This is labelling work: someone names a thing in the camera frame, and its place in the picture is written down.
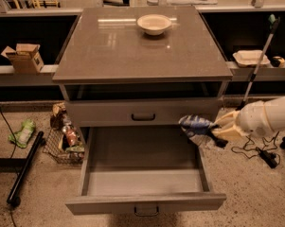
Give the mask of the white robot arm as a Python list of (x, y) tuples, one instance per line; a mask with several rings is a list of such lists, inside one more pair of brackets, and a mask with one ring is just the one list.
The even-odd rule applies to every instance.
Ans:
[(218, 125), (213, 134), (225, 140), (244, 136), (266, 137), (285, 131), (285, 96), (257, 101), (241, 110), (227, 113), (215, 121)]

